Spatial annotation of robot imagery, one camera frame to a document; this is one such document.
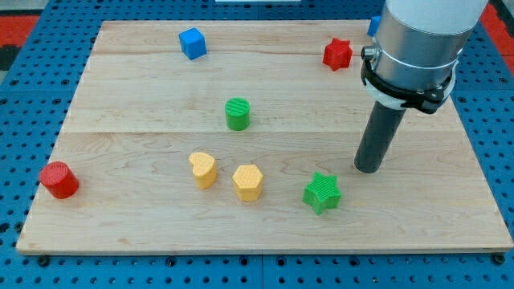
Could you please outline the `blue block behind arm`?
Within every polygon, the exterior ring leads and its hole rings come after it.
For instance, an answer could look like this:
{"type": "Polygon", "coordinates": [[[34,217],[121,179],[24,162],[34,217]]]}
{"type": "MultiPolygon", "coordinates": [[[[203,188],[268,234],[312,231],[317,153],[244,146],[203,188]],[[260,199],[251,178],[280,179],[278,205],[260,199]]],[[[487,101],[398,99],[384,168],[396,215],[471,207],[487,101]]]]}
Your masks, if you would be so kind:
{"type": "Polygon", "coordinates": [[[368,27],[368,30],[367,30],[367,35],[368,36],[373,37],[376,34],[377,29],[378,29],[379,24],[380,24],[380,21],[381,21],[381,16],[380,15],[373,16],[370,19],[369,27],[368,27]]]}

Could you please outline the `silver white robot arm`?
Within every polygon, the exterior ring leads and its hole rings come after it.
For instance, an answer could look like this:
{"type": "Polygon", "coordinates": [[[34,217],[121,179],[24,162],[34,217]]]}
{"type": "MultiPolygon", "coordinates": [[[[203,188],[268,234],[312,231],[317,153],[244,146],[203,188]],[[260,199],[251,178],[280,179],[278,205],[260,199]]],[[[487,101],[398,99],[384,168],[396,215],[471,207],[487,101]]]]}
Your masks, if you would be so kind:
{"type": "Polygon", "coordinates": [[[455,86],[455,69],[487,0],[386,0],[361,79],[382,106],[432,114],[455,86]]]}

